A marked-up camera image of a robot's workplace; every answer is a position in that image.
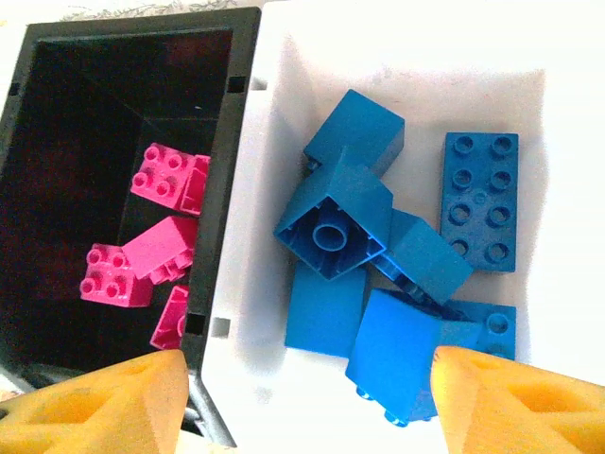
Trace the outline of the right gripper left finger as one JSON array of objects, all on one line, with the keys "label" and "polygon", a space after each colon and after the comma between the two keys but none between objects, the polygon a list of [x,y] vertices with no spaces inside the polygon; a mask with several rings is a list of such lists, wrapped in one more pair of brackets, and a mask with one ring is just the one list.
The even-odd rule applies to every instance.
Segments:
[{"label": "right gripper left finger", "polygon": [[188,400],[180,350],[0,402],[0,454],[175,454]]}]

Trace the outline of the pink lego brick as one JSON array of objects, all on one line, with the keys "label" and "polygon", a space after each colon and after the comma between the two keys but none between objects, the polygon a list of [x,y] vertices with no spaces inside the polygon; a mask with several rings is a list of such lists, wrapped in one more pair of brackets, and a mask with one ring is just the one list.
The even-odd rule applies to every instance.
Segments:
[{"label": "pink lego brick", "polygon": [[164,207],[179,210],[183,190],[195,157],[159,143],[144,152],[144,160],[131,179],[130,192]]},{"label": "pink lego brick", "polygon": [[153,284],[136,277],[119,246],[95,243],[86,255],[87,270],[79,284],[84,301],[124,308],[148,307]]},{"label": "pink lego brick", "polygon": [[138,279],[153,285],[184,277],[193,264],[198,231],[196,218],[170,216],[122,247]]},{"label": "pink lego brick", "polygon": [[188,174],[181,196],[179,205],[181,212],[194,216],[200,215],[210,163],[210,156],[194,156],[193,167]]},{"label": "pink lego brick", "polygon": [[189,287],[176,285],[150,339],[150,345],[159,350],[179,349],[185,327]]}]

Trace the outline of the long blue lego brick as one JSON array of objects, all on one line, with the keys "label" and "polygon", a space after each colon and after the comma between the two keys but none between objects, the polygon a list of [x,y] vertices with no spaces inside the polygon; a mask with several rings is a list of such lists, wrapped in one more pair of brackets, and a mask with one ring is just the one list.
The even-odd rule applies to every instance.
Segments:
[{"label": "long blue lego brick", "polygon": [[440,233],[476,271],[516,269],[518,168],[516,133],[445,135]]}]

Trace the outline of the white plastic bin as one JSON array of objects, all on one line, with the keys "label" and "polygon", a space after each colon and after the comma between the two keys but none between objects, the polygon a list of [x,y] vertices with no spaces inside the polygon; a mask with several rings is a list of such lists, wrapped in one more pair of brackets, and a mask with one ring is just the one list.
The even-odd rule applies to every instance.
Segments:
[{"label": "white plastic bin", "polygon": [[269,3],[201,366],[240,454],[447,454],[437,420],[397,428],[344,359],[284,346],[291,257],[273,230],[350,89],[406,121],[383,181],[432,225],[445,134],[519,135],[516,270],[458,297],[516,307],[519,360],[605,385],[605,2]]}]

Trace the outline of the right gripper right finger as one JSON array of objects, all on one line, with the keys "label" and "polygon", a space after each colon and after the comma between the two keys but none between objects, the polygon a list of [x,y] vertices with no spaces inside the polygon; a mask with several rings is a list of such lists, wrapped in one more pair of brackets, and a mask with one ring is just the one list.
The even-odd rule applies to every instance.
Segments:
[{"label": "right gripper right finger", "polygon": [[605,454],[605,387],[440,346],[430,386],[449,454]]}]

